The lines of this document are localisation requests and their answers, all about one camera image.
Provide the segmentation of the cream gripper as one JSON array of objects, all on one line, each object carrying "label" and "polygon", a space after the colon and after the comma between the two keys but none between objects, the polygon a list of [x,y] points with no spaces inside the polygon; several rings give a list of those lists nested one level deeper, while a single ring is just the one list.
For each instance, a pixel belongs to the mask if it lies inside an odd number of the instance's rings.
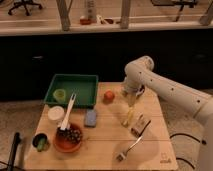
[{"label": "cream gripper", "polygon": [[133,107],[136,100],[136,93],[140,89],[142,84],[138,84],[130,79],[125,79],[123,81],[123,94],[127,98],[127,103],[129,107]]}]

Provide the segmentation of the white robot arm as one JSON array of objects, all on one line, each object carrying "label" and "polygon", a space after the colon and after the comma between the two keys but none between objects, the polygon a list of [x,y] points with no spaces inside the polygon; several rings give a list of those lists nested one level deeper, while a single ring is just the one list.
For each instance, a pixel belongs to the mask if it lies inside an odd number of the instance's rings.
[{"label": "white robot arm", "polygon": [[191,114],[204,131],[195,171],[213,171],[213,95],[162,77],[153,72],[154,61],[142,56],[129,62],[125,68],[124,91],[136,94],[141,86]]}]

